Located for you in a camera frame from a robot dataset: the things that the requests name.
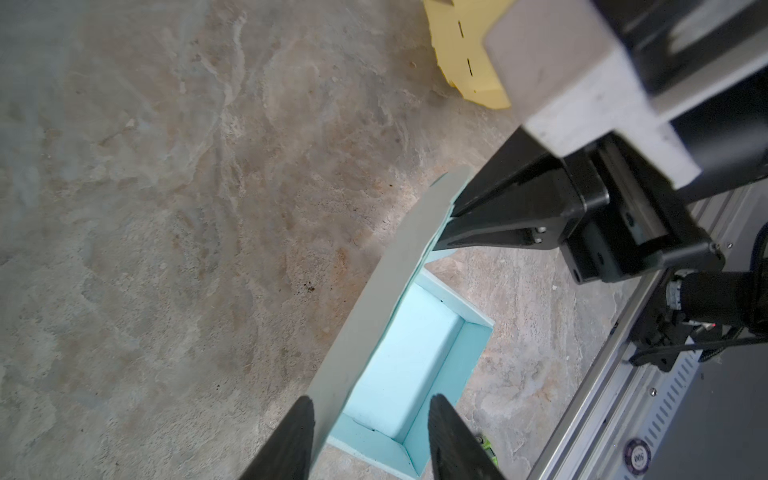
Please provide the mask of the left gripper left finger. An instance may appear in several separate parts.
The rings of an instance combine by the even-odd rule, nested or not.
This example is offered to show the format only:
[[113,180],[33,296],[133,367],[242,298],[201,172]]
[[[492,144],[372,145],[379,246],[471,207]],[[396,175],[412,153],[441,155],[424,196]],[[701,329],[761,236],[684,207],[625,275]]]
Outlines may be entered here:
[[313,401],[300,396],[239,479],[308,479],[314,426]]

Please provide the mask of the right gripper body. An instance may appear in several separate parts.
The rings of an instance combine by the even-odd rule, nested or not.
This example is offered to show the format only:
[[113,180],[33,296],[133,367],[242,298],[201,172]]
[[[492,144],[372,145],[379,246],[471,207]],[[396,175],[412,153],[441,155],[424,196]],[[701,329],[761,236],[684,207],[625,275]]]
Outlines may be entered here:
[[567,156],[583,213],[560,250],[579,283],[616,283],[657,270],[719,271],[725,257],[672,185],[609,134]]

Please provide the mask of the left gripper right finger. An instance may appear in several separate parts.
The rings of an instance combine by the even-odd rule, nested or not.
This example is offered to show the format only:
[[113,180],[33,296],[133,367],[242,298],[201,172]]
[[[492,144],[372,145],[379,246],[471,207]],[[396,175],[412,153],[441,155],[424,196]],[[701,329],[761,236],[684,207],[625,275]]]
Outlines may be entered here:
[[428,436],[435,479],[497,479],[504,476],[442,395],[429,404]]

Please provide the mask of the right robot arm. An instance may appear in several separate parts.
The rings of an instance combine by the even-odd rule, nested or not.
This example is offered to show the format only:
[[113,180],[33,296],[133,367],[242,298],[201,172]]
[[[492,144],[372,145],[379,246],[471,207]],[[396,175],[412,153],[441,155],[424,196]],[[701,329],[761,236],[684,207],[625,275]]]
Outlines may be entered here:
[[728,272],[689,201],[614,134],[558,158],[515,131],[459,195],[440,250],[559,250],[578,283],[666,271],[670,310],[688,320],[762,331],[759,266]]

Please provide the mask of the light blue paper box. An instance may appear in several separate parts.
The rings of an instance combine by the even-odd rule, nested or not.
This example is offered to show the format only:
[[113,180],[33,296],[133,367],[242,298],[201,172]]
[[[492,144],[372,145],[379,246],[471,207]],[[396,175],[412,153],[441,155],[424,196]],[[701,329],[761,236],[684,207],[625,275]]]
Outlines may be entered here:
[[400,479],[430,459],[430,400],[460,399],[494,323],[425,269],[472,176],[458,167],[411,208],[307,390],[315,409],[311,459],[332,445]]

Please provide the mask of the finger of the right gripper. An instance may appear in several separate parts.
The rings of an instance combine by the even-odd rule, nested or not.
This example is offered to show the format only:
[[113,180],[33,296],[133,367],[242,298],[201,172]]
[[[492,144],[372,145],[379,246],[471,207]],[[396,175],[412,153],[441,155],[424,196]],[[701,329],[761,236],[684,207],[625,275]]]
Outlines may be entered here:
[[587,151],[558,158],[519,128],[459,195],[436,248],[556,249],[609,202]]

